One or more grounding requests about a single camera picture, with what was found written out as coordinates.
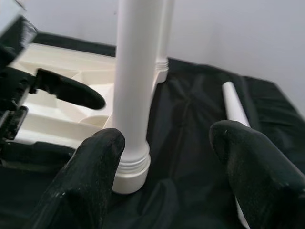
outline white organizer tray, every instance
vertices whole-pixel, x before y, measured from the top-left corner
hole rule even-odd
[[[24,103],[29,112],[15,141],[44,141],[77,148],[84,139],[111,126],[115,63],[113,57],[31,44],[11,67],[33,75],[43,68],[82,82],[101,94],[106,106],[92,110],[39,90],[29,94]],[[158,75],[157,71],[152,91]]]

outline white background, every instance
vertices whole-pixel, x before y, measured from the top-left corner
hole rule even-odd
[[[118,0],[25,0],[40,30],[114,45]],[[169,56],[276,82],[305,115],[304,0],[176,0]]]

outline white wall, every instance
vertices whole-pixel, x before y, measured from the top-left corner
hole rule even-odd
[[[26,0],[40,30],[115,44],[118,0]],[[304,0],[176,0],[169,56],[279,84],[305,115]]]

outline white pipe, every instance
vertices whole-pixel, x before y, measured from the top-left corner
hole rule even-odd
[[[162,0],[120,0],[112,126],[126,140],[113,191],[142,187],[150,165],[146,141]]]
[[[174,0],[163,0],[161,25],[159,30],[159,44],[157,49],[156,70],[158,70],[157,83],[166,80],[168,73],[168,43],[171,34]]]
[[[244,112],[242,103],[239,100],[238,94],[232,82],[226,82],[223,84],[223,94],[227,119],[238,121],[244,124],[245,126],[250,127],[248,118]],[[240,208],[237,199],[235,200],[237,205],[237,214],[240,222],[245,228],[250,229],[249,224],[246,218],[244,217],[243,211]]]

